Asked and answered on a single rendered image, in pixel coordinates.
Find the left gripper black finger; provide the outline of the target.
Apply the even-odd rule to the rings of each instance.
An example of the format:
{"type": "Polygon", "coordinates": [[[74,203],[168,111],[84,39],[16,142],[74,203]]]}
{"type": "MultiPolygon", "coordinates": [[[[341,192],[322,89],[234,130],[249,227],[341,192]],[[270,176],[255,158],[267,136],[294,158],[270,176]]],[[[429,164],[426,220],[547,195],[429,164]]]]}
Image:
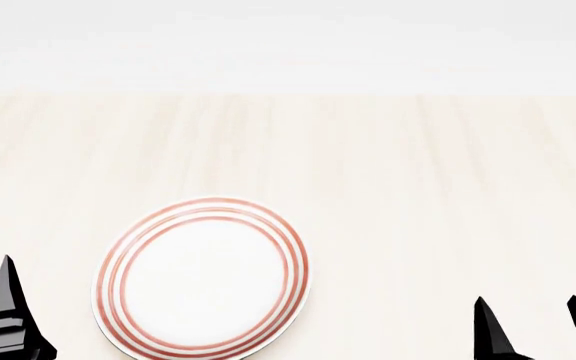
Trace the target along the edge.
{"type": "Polygon", "coordinates": [[[43,337],[27,305],[14,261],[0,266],[0,360],[55,360],[56,348],[43,337]]]}

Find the white plate with red rings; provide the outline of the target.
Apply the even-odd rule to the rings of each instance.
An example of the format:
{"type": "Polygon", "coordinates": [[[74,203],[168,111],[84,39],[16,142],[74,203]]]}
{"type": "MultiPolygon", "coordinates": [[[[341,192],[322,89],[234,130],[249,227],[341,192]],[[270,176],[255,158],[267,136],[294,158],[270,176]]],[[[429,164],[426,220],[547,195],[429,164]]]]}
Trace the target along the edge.
{"type": "Polygon", "coordinates": [[[134,360],[242,360],[291,326],[310,287],[308,248],[285,218],[200,197],[122,233],[99,263],[91,305],[134,360]]]}

